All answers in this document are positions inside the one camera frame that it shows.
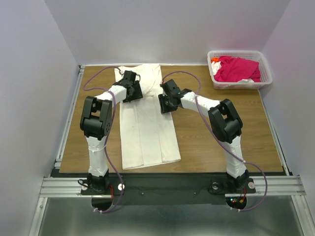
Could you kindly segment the white t shirt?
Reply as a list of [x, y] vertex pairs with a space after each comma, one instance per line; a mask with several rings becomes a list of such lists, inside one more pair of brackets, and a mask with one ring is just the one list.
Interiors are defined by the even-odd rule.
[[158, 95], [162, 93], [159, 64], [121, 66], [122, 71], [140, 75], [143, 98], [120, 103], [120, 137], [123, 170], [145, 168], [181, 160], [170, 113], [162, 114]]

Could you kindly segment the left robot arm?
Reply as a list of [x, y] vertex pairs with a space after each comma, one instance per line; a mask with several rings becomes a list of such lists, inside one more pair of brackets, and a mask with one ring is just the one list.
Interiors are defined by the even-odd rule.
[[98, 194], [106, 193], [110, 187], [105, 148], [115, 117], [116, 105], [143, 97], [140, 87], [140, 75], [133, 71], [119, 70], [122, 78], [108, 90], [98, 96], [85, 98], [80, 120], [80, 129], [88, 143], [89, 170], [87, 180], [80, 180], [84, 191], [91, 190]]

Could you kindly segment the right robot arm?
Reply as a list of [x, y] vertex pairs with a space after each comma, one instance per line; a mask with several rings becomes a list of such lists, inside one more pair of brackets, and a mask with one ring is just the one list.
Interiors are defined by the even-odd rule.
[[212, 100], [199, 96], [190, 89], [181, 90], [174, 80], [164, 82], [160, 86], [163, 92], [158, 95], [158, 99], [162, 114], [176, 111], [180, 107], [198, 112], [202, 119], [209, 118], [205, 124], [224, 149], [227, 188], [237, 192], [245, 187], [249, 173], [241, 150], [243, 122], [232, 101]]

